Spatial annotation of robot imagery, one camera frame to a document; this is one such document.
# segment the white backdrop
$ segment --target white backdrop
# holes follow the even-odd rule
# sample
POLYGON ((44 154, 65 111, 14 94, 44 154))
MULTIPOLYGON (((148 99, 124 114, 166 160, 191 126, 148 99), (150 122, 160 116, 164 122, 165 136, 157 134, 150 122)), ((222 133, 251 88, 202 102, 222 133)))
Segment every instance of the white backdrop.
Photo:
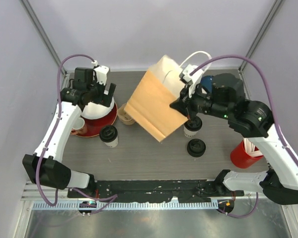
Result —
MULTIPOLYGON (((252 59, 267 77, 282 131, 298 154, 298 1, 285 1, 252 59)), ((251 65, 244 76, 251 99, 268 103, 251 65)))
POLYGON ((0 1, 0 238, 13 237, 24 154, 42 140, 56 105, 57 66, 21 4, 0 1))
MULTIPOLYGON (((61 59, 85 53, 115 70, 146 69, 164 54, 245 55, 274 0, 30 0, 61 59)), ((201 63, 202 56, 193 58, 201 63)), ((74 59, 67 69, 85 64, 74 59)), ((213 67, 238 67, 228 60, 213 67)))

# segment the red container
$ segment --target red container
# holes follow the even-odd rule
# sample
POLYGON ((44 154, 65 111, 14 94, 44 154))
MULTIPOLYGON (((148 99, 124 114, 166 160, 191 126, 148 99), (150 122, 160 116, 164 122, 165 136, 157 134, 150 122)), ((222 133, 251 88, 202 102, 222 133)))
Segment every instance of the red container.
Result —
POLYGON ((230 160, 232 163, 241 169, 246 169, 250 167, 255 162, 259 161, 263 156, 251 157, 249 156, 244 149, 244 141, 240 142, 240 144, 231 152, 230 160))

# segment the blue object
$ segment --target blue object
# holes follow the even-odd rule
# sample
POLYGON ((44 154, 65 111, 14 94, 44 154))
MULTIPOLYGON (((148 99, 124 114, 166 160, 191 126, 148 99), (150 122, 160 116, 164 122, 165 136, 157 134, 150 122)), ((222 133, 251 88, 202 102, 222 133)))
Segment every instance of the blue object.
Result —
POLYGON ((207 92, 212 93, 212 76, 208 75, 202 77, 200 84, 207 92))

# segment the white bowl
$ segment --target white bowl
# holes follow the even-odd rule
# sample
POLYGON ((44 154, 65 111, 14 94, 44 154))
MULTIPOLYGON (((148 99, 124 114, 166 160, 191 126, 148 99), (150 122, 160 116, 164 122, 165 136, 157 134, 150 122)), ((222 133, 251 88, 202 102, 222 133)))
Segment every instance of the white bowl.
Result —
POLYGON ((114 105, 114 97, 112 98, 111 104, 108 108, 103 105, 90 102, 87 104, 87 106, 85 106, 81 116, 89 120, 103 118, 104 116, 110 113, 110 111, 114 108, 114 105))

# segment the red plate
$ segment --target red plate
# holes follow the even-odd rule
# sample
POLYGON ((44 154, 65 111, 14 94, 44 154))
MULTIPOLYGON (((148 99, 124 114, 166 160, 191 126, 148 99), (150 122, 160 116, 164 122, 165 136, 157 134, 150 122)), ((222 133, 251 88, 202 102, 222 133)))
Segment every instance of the red plate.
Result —
POLYGON ((117 117, 117 104, 115 103, 113 109, 110 111, 109 114, 104 116, 103 118, 90 120, 83 118, 87 125, 87 133, 84 135, 77 135, 79 137, 94 137, 98 136, 100 130, 106 125, 112 125, 117 117))

